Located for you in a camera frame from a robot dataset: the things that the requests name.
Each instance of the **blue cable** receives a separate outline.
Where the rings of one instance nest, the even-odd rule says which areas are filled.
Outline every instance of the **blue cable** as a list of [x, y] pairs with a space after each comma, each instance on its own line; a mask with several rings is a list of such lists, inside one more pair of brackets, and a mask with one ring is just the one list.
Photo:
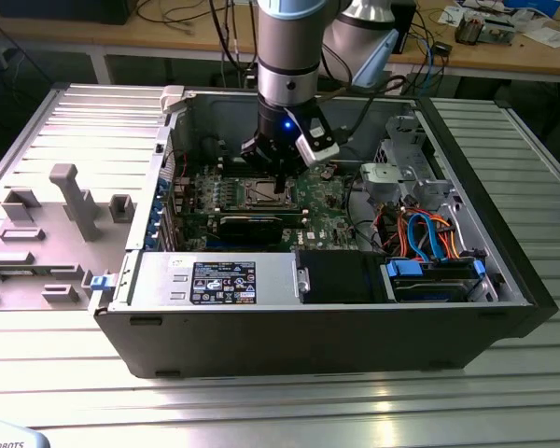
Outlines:
[[427, 58], [429, 59], [429, 68], [427, 70], [426, 80], [423, 81], [423, 86], [421, 86], [421, 90], [419, 91], [419, 96], [421, 96], [423, 91], [427, 88], [427, 84], [429, 80], [431, 79], [431, 69], [433, 68], [433, 55], [431, 54], [431, 48], [429, 47], [428, 42], [423, 37], [419, 37], [418, 35], [414, 35], [413, 37], [424, 43], [427, 50]]
[[437, 259], [445, 259], [444, 253], [441, 251], [440, 244], [438, 243], [438, 233], [436, 232], [436, 226], [434, 226], [433, 221], [427, 215], [422, 215], [420, 213], [415, 213], [409, 219], [409, 227], [407, 229], [407, 239], [409, 240], [409, 246], [411, 247], [414, 252], [423, 259], [424, 262], [429, 263], [429, 257], [427, 254], [422, 251], [418, 246], [417, 243], [414, 241], [413, 235], [413, 228], [414, 222], [418, 219], [422, 218], [426, 221], [427, 224], [427, 234], [429, 235], [429, 243], [431, 244], [431, 250], [433, 255]]

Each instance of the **background table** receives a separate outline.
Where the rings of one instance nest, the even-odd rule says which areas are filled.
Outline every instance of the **background table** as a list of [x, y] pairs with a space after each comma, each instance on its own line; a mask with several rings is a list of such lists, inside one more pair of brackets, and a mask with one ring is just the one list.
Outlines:
[[[190, 0], [162, 0], [164, 8], [190, 5]], [[481, 44], [475, 47], [456, 44], [455, 28], [434, 21], [440, 16], [437, 8], [450, 5], [447, 0], [419, 0], [427, 28], [436, 39], [453, 46], [446, 75], [462, 77], [492, 77], [505, 79], [560, 82], [560, 49], [551, 49], [524, 35], [517, 35], [511, 46]], [[193, 16], [208, 10], [206, 2], [187, 9], [178, 18]], [[160, 19], [158, 1], [147, 4], [144, 15]], [[248, 58], [254, 52], [251, 22], [247, 7], [237, 7], [239, 47]], [[193, 35], [144, 21], [133, 14], [125, 25], [103, 25], [80, 21], [39, 21], [3, 19], [0, 25], [26, 49], [81, 52], [91, 57], [99, 83], [112, 82], [106, 55], [148, 56], [171, 59], [219, 60], [220, 47], [216, 30], [209, 16], [193, 21]], [[0, 35], [0, 48], [11, 46]], [[392, 55], [386, 70], [406, 75], [418, 70], [424, 55], [414, 39], [408, 39], [402, 54]]]

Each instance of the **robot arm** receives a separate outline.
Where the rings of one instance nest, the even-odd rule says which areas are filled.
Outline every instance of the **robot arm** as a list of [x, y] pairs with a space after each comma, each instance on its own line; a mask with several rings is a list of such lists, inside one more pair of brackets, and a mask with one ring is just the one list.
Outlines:
[[[349, 65], [354, 85], [368, 88], [396, 44], [393, 28], [388, 0], [259, 0], [258, 128], [242, 156], [276, 178], [277, 192], [340, 151], [315, 98], [322, 44]], [[345, 79], [326, 59], [331, 75]]]

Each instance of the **warning label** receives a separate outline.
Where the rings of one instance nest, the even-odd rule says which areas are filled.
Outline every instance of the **warning label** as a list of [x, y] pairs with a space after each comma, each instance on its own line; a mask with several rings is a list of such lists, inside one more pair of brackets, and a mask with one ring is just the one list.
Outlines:
[[200, 305], [256, 303], [255, 262], [196, 262], [190, 301]]

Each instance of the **t-shaped part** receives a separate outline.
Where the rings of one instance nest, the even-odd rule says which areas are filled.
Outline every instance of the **t-shaped part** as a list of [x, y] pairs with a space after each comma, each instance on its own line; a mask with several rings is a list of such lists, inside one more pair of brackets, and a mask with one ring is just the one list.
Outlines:
[[85, 241], [95, 240], [100, 232], [91, 218], [91, 211], [83, 200], [83, 193], [75, 180], [77, 168], [71, 163], [56, 163], [49, 173], [49, 181], [63, 193], [68, 210]]

